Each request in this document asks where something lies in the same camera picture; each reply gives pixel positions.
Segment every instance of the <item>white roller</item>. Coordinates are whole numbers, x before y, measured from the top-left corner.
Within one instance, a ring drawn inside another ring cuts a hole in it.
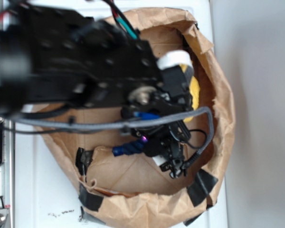
[[[183,50],[170,51],[157,60],[157,66],[160,70],[178,66],[179,64],[185,64],[193,68],[188,52]]]

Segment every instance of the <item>green wire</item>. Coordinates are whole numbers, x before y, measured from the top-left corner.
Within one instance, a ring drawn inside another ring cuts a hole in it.
[[[130,29],[130,27],[127,25],[127,23],[122,18],[118,17],[116,20],[125,28],[125,30],[129,33],[129,35],[133,39],[137,39],[137,35]]]

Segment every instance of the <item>yellow sponge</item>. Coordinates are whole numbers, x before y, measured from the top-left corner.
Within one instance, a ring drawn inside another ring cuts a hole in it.
[[[200,85],[197,79],[193,76],[190,82],[190,93],[193,97],[192,100],[192,108],[196,110],[199,107],[199,101],[200,101]],[[188,117],[184,119],[184,122],[190,122],[193,119],[193,117]]]

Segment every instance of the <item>white wall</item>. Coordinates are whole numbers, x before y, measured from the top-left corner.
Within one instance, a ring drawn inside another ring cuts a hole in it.
[[[215,51],[235,94],[229,228],[285,227],[285,0],[213,0]]]

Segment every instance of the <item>crumpled paper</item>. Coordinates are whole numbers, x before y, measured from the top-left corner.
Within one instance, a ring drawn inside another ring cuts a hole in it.
[[[234,142],[233,93],[211,50],[213,44],[200,33],[189,12],[171,8],[141,8],[124,14],[133,27],[142,32],[141,38],[149,40],[157,57],[171,50],[183,49],[185,38],[190,46],[189,52],[194,53],[191,53],[191,57],[195,77],[201,87],[200,106],[209,106],[214,114],[215,135],[212,143],[193,164],[188,177],[172,180],[168,173],[160,172],[152,159],[144,154],[112,157],[113,146],[133,140],[132,137],[121,137],[118,131],[92,135],[55,133],[43,135],[43,138],[77,191],[79,183],[82,183],[94,194],[100,194],[94,190],[95,186],[124,192],[141,192],[131,198],[120,195],[105,197],[98,212],[85,209],[87,213],[112,227],[167,228],[201,214],[207,205],[217,202]],[[53,104],[49,105],[43,111],[54,107]],[[103,123],[119,120],[119,112],[119,108],[72,110],[54,119],[63,121],[67,120],[67,116],[74,115],[79,123]],[[207,118],[195,117],[187,126],[207,129]],[[195,143],[202,141],[197,135],[192,138]],[[87,172],[87,182],[75,166],[78,147],[95,150],[94,160]],[[185,147],[185,155],[192,154],[193,151]],[[192,183],[200,168],[219,181],[207,199],[194,207],[185,187]]]

